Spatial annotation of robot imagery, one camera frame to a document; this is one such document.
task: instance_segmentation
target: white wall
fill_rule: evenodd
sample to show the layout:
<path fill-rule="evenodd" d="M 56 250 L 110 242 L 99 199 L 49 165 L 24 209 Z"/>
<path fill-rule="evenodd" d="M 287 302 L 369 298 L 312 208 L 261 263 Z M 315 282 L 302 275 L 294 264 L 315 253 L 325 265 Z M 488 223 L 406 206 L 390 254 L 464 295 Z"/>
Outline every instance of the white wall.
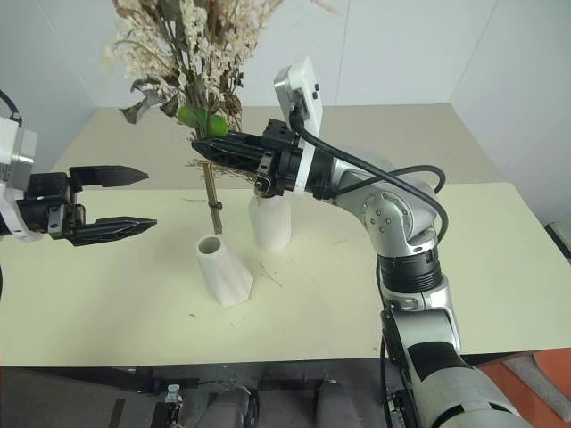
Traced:
<path fill-rule="evenodd" d="M 542 223 L 571 210 L 571 2 L 500 0 L 452 106 Z"/>
<path fill-rule="evenodd" d="M 132 103 L 122 68 L 101 62 L 115 36 L 112 0 L 38 1 L 96 104 Z M 284 0 L 244 66 L 243 105 L 277 105 L 273 78 L 306 55 L 325 105 L 447 103 L 494 2 L 327 0 L 330 13 L 311 0 Z"/>
<path fill-rule="evenodd" d="M 33 0 L 0 2 L 0 87 L 37 132 L 36 172 L 55 164 L 95 106 Z"/>

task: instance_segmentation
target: orange cushion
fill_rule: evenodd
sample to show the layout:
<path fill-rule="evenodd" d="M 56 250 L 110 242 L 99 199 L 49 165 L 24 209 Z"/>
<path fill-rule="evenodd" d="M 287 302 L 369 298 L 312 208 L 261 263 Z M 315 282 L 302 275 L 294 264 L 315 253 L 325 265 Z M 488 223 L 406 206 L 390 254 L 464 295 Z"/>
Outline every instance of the orange cushion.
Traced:
<path fill-rule="evenodd" d="M 487 364 L 479 369 L 493 380 L 521 416 L 535 428 L 571 428 L 571 422 L 563 422 L 551 407 L 502 363 Z"/>
<path fill-rule="evenodd" d="M 534 358 L 543 374 L 571 399 L 571 348 L 540 350 Z"/>

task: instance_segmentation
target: white cylindrical vase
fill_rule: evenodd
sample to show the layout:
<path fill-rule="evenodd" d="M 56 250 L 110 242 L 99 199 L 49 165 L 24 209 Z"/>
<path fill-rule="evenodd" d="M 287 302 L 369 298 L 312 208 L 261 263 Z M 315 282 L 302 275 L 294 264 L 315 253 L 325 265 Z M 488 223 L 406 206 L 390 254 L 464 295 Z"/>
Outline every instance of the white cylindrical vase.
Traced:
<path fill-rule="evenodd" d="M 283 196 L 254 195 L 248 206 L 253 236 L 266 251 L 284 249 L 292 240 L 292 207 Z"/>
<path fill-rule="evenodd" d="M 223 307 L 250 297 L 253 276 L 220 236 L 205 236 L 196 243 L 196 257 L 211 294 Z"/>

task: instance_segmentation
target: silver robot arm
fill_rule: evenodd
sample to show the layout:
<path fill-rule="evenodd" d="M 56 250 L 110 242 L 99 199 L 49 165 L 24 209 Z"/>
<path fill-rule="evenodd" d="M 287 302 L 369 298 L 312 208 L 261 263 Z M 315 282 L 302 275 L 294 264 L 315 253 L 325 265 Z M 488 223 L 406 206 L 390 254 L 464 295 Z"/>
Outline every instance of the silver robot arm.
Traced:
<path fill-rule="evenodd" d="M 341 160 L 333 166 L 333 194 L 371 177 Z M 435 196 L 421 180 L 404 179 Z M 438 261 L 434 209 L 385 182 L 330 202 L 359 220 L 377 252 L 383 336 L 391 360 L 408 374 L 419 426 L 529 427 L 493 382 L 459 356 L 450 287 Z"/>
<path fill-rule="evenodd" d="M 255 174 L 259 193 L 310 192 L 349 211 L 367 229 L 378 255 L 383 337 L 413 393 L 410 426 L 530 427 L 493 382 L 459 356 L 434 226 L 437 213 L 446 213 L 434 191 L 415 178 L 403 183 L 396 171 L 387 174 L 384 165 L 372 166 L 316 137 L 322 106 L 309 59 L 281 70 L 274 85 L 287 123 L 271 119 L 262 136 L 230 132 L 193 147 L 215 163 Z"/>

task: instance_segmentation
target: table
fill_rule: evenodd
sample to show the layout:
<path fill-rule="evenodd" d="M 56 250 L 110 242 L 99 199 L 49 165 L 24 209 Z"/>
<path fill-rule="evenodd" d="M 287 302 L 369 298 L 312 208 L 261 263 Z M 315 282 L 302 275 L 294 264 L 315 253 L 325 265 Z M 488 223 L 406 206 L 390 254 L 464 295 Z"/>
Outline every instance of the table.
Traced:
<path fill-rule="evenodd" d="M 220 190 L 224 239 L 251 269 L 251 298 L 222 308 L 194 243 L 211 231 L 200 190 L 86 191 L 87 218 L 157 218 L 142 235 L 74 248 L 45 238 L 0 243 L 0 349 L 7 366 L 158 366 L 375 358 L 375 253 L 350 214 L 293 200 L 291 244 L 256 248 L 249 190 Z M 440 246 L 463 352 L 571 346 L 571 267 L 514 187 L 448 185 Z"/>

